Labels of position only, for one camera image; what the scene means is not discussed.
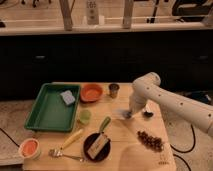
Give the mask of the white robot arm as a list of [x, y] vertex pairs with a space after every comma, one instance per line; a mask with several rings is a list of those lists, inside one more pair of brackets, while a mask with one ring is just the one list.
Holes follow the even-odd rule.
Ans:
[[155, 72], [138, 77], [132, 82], [129, 110], [135, 114], [148, 100], [163, 105], [213, 138], [213, 106], [172, 93], [160, 87], [161, 79]]

